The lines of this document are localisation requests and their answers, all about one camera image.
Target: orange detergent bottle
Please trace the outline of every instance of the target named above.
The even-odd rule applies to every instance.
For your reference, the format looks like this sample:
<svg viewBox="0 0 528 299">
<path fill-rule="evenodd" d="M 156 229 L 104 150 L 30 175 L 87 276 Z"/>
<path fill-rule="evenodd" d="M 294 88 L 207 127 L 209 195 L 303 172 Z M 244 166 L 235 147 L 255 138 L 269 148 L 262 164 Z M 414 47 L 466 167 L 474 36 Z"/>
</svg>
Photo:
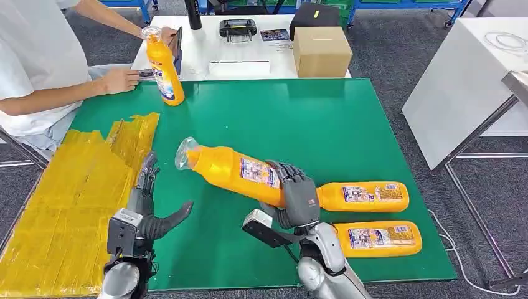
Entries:
<svg viewBox="0 0 528 299">
<path fill-rule="evenodd" d="M 345 257 L 400 257 L 422 249 L 418 227 L 410 221 L 334 224 Z"/>
<path fill-rule="evenodd" d="M 284 207 L 277 172 L 265 162 L 232 148 L 199 145 L 193 137 L 176 153 L 177 169 L 192 169 L 217 187 Z M 398 182 L 329 183 L 317 188 L 319 205 L 328 211 L 399 212 L 407 208 L 407 188 Z"/>
<path fill-rule="evenodd" d="M 149 26 L 141 32 L 147 42 L 147 57 L 152 65 L 161 98 L 170 106 L 180 104 L 185 99 L 185 94 L 174 67 L 172 52 L 161 40 L 161 29 Z"/>
</svg>

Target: bottle cap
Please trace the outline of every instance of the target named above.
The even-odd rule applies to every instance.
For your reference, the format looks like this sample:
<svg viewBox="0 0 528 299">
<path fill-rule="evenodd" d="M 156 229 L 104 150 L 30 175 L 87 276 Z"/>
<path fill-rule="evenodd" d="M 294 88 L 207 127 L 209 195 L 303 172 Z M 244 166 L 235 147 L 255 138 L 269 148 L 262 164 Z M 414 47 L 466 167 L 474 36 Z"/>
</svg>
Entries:
<svg viewBox="0 0 528 299">
<path fill-rule="evenodd" d="M 187 137 L 178 146 L 174 164 L 178 170 L 193 168 L 200 158 L 200 145 L 193 137 Z"/>
<path fill-rule="evenodd" d="M 143 39 L 146 39 L 150 42 L 157 42 L 161 40 L 161 28 L 156 26 L 148 26 L 141 30 Z"/>
</svg>

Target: robotic arm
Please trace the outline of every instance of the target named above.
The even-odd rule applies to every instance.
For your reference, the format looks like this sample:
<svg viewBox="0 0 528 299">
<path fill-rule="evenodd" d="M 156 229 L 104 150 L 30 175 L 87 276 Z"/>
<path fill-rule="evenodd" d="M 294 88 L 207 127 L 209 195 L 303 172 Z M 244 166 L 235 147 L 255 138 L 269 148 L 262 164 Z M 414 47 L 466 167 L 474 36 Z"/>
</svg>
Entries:
<svg viewBox="0 0 528 299">
<path fill-rule="evenodd" d="M 112 258 L 105 265 L 101 299 L 139 299 L 156 274 L 154 241 L 178 226 L 191 213 L 193 202 L 185 202 L 167 218 L 154 215 L 154 180 L 159 172 L 156 155 L 150 152 L 141 167 L 137 185 L 131 190 L 126 209 L 108 223 L 106 250 Z"/>
<path fill-rule="evenodd" d="M 318 299 L 372 299 L 343 255 L 334 227 L 319 221 L 319 200 L 313 180 L 288 164 L 268 161 L 277 170 L 286 209 L 261 203 L 263 210 L 294 234 L 277 232 L 257 218 L 243 230 L 271 247 L 299 242 L 297 272 L 303 285 Z"/>
</svg>

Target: yellow tape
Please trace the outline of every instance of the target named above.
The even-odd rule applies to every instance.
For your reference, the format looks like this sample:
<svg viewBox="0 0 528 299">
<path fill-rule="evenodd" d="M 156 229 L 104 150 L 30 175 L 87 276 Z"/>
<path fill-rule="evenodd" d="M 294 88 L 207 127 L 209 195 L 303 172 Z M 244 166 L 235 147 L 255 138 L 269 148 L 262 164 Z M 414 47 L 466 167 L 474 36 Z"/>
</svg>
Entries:
<svg viewBox="0 0 528 299">
<path fill-rule="evenodd" d="M 70 130 L 44 171 L 0 260 L 0 297 L 100 291 L 108 219 L 124 207 L 159 115 L 117 121 L 108 138 Z"/>
</svg>

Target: cardboard box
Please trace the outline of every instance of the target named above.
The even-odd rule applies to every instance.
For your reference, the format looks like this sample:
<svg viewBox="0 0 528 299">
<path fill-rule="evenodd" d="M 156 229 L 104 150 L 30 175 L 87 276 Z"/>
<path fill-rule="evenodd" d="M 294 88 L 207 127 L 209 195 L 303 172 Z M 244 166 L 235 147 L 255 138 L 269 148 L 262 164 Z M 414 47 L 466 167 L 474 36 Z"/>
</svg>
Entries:
<svg viewBox="0 0 528 299">
<path fill-rule="evenodd" d="M 343 78 L 352 50 L 341 27 L 297 27 L 293 57 L 299 78 Z"/>
</svg>

